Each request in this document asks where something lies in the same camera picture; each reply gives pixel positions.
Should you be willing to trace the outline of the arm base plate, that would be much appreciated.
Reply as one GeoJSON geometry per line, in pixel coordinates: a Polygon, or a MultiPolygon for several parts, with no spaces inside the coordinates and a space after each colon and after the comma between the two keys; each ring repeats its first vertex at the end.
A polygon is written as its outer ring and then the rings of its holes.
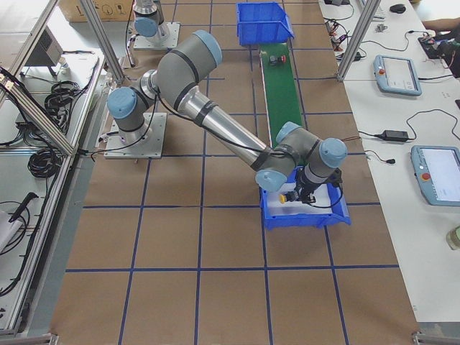
{"type": "Polygon", "coordinates": [[[167,114],[161,112],[143,113],[144,124],[134,132],[119,129],[115,120],[111,131],[117,132],[110,136],[106,143],[106,159],[160,159],[165,138],[167,114]]]}
{"type": "Polygon", "coordinates": [[[177,46],[180,33],[179,22],[163,22],[136,20],[134,28],[137,37],[134,41],[135,50],[170,50],[177,46]]]}

